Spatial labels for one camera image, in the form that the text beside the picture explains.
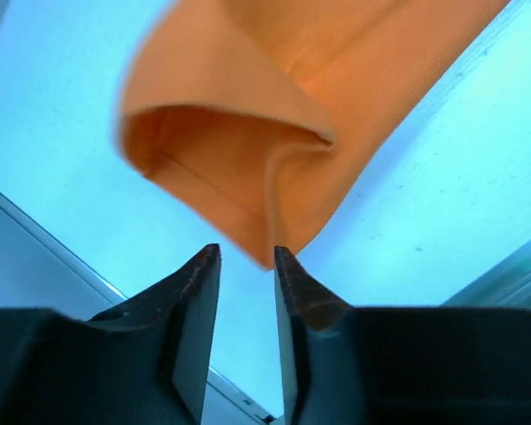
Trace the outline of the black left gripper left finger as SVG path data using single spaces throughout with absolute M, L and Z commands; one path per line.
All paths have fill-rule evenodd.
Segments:
M 0 424 L 198 424 L 220 250 L 87 321 L 0 308 Z

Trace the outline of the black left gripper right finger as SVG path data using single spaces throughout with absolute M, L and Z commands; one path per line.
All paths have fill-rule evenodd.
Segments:
M 531 310 L 356 307 L 273 257 L 287 424 L 531 424 Z

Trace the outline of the orange trousers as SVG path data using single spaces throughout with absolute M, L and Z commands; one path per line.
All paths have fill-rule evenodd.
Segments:
M 122 91 L 128 163 L 262 267 L 301 251 L 502 1 L 180 1 Z

